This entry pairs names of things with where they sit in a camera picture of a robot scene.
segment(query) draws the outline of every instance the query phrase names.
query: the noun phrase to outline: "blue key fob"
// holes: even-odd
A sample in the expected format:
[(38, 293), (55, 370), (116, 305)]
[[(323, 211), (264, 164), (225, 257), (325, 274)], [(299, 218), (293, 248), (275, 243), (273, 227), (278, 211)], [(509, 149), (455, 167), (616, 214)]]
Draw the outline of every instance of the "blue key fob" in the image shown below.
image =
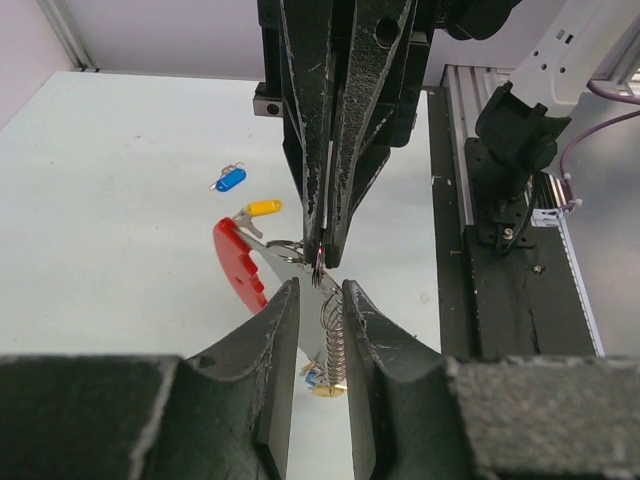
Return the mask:
[(245, 178), (247, 178), (247, 172), (242, 168), (236, 167), (216, 182), (216, 190), (228, 192)]

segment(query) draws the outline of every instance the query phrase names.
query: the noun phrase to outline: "gray floor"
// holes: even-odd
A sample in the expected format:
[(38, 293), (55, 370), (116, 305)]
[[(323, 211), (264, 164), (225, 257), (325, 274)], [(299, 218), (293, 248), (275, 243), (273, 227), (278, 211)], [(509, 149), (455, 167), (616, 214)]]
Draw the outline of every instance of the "gray floor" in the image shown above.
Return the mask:
[[(633, 110), (583, 94), (560, 151), (587, 128)], [(584, 204), (567, 223), (607, 355), (640, 355), (639, 118), (595, 133), (570, 158)]]

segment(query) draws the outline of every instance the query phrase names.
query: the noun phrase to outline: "metal coil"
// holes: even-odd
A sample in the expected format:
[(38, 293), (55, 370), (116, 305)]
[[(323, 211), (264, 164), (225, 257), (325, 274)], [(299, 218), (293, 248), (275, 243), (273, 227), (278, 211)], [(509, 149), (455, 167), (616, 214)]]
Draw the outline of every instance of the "metal coil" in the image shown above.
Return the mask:
[(343, 384), (347, 376), (341, 297), (340, 289), (334, 289), (333, 295), (322, 304), (320, 313), (322, 328), (327, 332), (327, 376), (330, 386)]

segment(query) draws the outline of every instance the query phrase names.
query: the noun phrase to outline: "silver key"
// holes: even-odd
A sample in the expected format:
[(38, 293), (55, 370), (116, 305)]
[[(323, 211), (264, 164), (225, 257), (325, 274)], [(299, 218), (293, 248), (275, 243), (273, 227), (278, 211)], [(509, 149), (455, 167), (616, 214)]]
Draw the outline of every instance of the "silver key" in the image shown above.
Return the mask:
[(235, 217), (233, 217), (233, 223), (235, 223), (240, 228), (246, 228), (249, 230), (257, 239), (261, 239), (263, 237), (262, 232), (256, 228), (256, 226), (251, 221), (253, 217), (247, 212), (246, 208), (240, 210)]

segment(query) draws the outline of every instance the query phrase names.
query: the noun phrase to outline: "black cable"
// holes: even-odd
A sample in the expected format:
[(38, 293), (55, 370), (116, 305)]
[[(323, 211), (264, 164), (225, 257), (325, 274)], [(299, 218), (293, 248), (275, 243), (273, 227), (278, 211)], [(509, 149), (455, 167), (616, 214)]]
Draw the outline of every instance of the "black cable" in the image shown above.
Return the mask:
[(542, 190), (542, 183), (543, 183), (542, 175), (544, 174), (541, 172), (538, 172), (533, 176), (533, 179), (532, 179), (533, 188), (531, 190), (531, 198), (529, 199), (529, 207), (527, 208), (527, 214), (524, 216), (524, 220), (518, 227), (518, 230), (516, 230), (516, 232), (514, 233), (513, 238), (511, 239), (509, 244), (502, 251), (501, 255), (503, 257), (506, 255), (509, 255), (514, 250), (514, 248), (518, 245), (518, 242), (520, 242), (520, 238), (522, 238), (522, 235), (524, 235), (524, 232), (527, 230), (527, 227), (531, 224), (531, 217), (533, 216), (533, 210), (538, 201), (538, 197), (540, 196), (540, 191)]

